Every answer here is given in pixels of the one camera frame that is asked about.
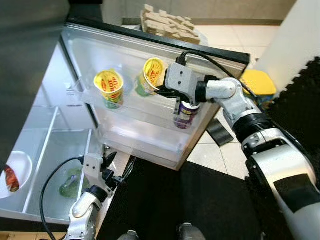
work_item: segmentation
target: plastic container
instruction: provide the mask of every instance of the plastic container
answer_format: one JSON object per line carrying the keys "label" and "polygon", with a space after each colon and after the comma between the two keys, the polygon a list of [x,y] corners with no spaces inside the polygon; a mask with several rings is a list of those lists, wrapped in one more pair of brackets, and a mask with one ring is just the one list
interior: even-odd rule
{"label": "plastic container", "polygon": [[[269,75],[263,71],[254,69],[246,70],[240,81],[250,88],[257,96],[259,96],[261,102],[265,105],[272,100],[277,92],[274,82],[271,80]],[[247,97],[251,97],[246,90],[243,90],[243,92]]]}
{"label": "plastic container", "polygon": [[154,92],[158,90],[157,86],[163,84],[165,72],[165,64],[160,58],[148,59],[137,79],[136,92],[142,97],[154,95]]}
{"label": "plastic container", "polygon": [[182,101],[179,107],[178,116],[174,118],[174,124],[180,129],[190,128],[199,108],[200,105],[191,106],[189,103]]}
{"label": "plastic container", "polygon": [[94,85],[100,90],[107,108],[118,109],[123,104],[124,80],[114,69],[98,73]]}

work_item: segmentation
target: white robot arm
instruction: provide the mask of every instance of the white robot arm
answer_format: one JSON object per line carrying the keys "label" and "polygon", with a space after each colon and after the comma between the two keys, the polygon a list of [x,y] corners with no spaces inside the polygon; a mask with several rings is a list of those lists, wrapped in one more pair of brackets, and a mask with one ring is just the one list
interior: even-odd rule
{"label": "white robot arm", "polygon": [[199,80],[185,64],[173,63],[160,95],[188,100],[191,105],[215,102],[241,143],[250,177],[272,194],[296,239],[320,239],[320,193],[308,158],[243,94],[235,78]]}

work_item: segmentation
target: instant noodle cup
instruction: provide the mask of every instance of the instant noodle cup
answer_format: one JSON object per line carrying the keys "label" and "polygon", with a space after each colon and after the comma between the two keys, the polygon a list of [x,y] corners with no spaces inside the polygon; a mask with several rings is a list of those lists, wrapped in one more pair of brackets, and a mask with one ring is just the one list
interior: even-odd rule
{"label": "instant noodle cup", "polygon": [[94,85],[100,90],[104,104],[109,109],[118,109],[123,104],[124,80],[113,69],[99,72]]}
{"label": "instant noodle cup", "polygon": [[143,97],[154,95],[154,91],[159,90],[157,86],[163,84],[165,72],[165,64],[160,58],[148,59],[137,81],[137,93]]}

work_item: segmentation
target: white plate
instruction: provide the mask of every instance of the white plate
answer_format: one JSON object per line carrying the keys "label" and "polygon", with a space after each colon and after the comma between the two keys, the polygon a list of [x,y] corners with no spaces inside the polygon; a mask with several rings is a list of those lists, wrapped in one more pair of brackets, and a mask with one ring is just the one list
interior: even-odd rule
{"label": "white plate", "polygon": [[30,157],[23,151],[11,152],[6,164],[14,171],[19,182],[19,190],[16,192],[11,192],[8,190],[6,174],[4,171],[2,171],[0,176],[0,199],[7,198],[18,193],[24,187],[31,176],[33,165]]}

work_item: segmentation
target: black cable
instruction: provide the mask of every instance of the black cable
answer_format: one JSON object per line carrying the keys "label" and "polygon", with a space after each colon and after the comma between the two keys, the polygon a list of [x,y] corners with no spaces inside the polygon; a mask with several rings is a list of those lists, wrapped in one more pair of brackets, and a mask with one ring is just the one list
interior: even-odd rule
{"label": "black cable", "polygon": [[192,50],[190,50],[190,51],[184,51],[184,52],[180,55],[179,59],[181,58],[181,59],[184,59],[184,60],[185,60],[187,54],[197,55],[197,56],[200,56],[200,57],[208,60],[210,63],[216,65],[218,68],[220,68],[222,71],[224,71],[229,77],[235,79],[235,76],[234,76],[231,72],[229,72],[229,71],[228,71],[227,69],[225,69],[222,65],[220,65],[218,62],[216,62],[215,60],[213,60],[211,57],[208,57],[207,55],[205,55],[205,54],[203,54],[203,53],[201,53],[201,52],[192,51]]}
{"label": "black cable", "polygon": [[45,181],[42,191],[41,191],[41,195],[40,195],[40,216],[41,216],[41,221],[42,224],[44,226],[45,231],[49,234],[51,240],[56,240],[55,236],[53,235],[53,233],[51,232],[51,230],[48,227],[48,224],[46,222],[46,218],[45,218],[45,214],[44,214],[44,194],[45,194],[45,190],[47,188],[47,185],[49,183],[49,181],[51,180],[51,178],[55,175],[55,173],[66,163],[72,161],[72,160],[79,160],[81,161],[83,157],[78,156],[78,157],[72,157],[66,161],[64,161],[63,163],[61,163],[59,166],[56,167],[56,169],[50,174],[50,176],[48,177],[48,179]]}

